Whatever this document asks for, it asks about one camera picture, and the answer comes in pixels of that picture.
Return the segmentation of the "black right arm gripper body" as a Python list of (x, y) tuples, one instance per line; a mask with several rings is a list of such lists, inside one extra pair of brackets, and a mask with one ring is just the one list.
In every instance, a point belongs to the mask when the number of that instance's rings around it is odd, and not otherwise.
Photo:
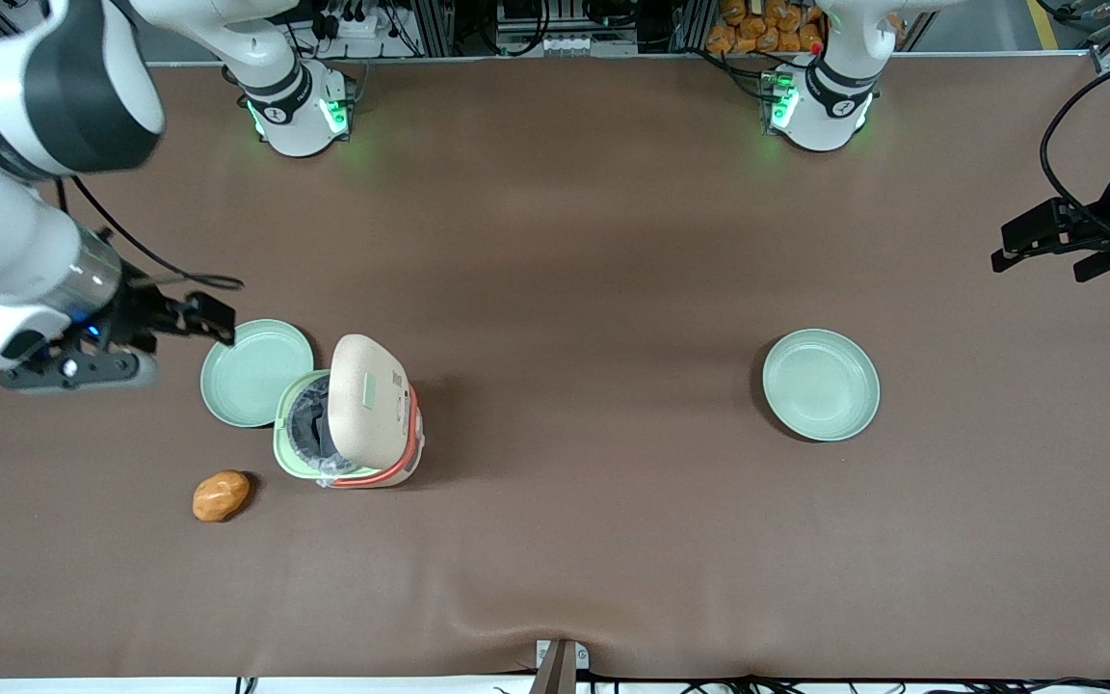
[(186, 335), (181, 325), (180, 303), (163, 295), (155, 285), (137, 285), (147, 275), (124, 262), (114, 296), (83, 324), (83, 339), (97, 350), (111, 346), (155, 353), (158, 335)]

